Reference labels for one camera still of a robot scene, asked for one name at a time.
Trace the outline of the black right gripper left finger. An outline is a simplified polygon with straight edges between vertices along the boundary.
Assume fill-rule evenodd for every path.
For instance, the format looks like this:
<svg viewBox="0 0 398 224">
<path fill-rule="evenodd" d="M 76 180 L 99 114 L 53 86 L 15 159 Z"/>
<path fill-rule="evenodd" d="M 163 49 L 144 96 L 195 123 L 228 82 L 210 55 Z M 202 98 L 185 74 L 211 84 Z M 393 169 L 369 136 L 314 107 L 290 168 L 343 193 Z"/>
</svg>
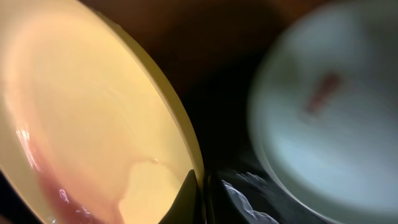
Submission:
<svg viewBox="0 0 398 224">
<path fill-rule="evenodd" d="M 159 224 L 200 224 L 201 195 L 194 170 L 190 170 L 166 215 Z"/>
</svg>

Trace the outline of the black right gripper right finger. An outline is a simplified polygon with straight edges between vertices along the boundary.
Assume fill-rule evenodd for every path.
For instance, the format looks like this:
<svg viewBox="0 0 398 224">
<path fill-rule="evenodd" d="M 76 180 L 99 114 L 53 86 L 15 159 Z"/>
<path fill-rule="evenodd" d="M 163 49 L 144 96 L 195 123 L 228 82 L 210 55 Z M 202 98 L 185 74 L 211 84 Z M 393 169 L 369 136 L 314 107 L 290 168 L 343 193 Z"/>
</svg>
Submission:
<svg viewBox="0 0 398 224">
<path fill-rule="evenodd" d="M 268 175 L 224 170 L 206 177 L 208 223 L 325 224 Z"/>
</svg>

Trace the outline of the light green plate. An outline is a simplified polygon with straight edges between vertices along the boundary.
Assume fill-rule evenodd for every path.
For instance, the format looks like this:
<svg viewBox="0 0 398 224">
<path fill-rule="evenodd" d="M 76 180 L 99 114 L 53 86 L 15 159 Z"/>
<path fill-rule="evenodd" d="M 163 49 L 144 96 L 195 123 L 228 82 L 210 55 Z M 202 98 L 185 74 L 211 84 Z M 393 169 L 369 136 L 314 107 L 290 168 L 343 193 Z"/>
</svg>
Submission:
<svg viewBox="0 0 398 224">
<path fill-rule="evenodd" d="M 332 223 L 397 222 L 397 2 L 333 1 L 290 26 L 248 101 L 271 179 Z"/>
</svg>

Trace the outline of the yellow plate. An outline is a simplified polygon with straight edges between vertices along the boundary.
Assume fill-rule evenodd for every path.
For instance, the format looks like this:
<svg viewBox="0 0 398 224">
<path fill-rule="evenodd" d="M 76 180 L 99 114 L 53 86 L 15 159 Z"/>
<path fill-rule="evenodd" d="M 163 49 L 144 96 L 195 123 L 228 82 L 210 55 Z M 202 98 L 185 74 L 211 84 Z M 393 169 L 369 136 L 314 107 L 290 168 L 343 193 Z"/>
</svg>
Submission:
<svg viewBox="0 0 398 224">
<path fill-rule="evenodd" d="M 1 2 L 1 173 L 44 223 L 159 223 L 204 167 L 149 54 L 78 1 Z"/>
</svg>

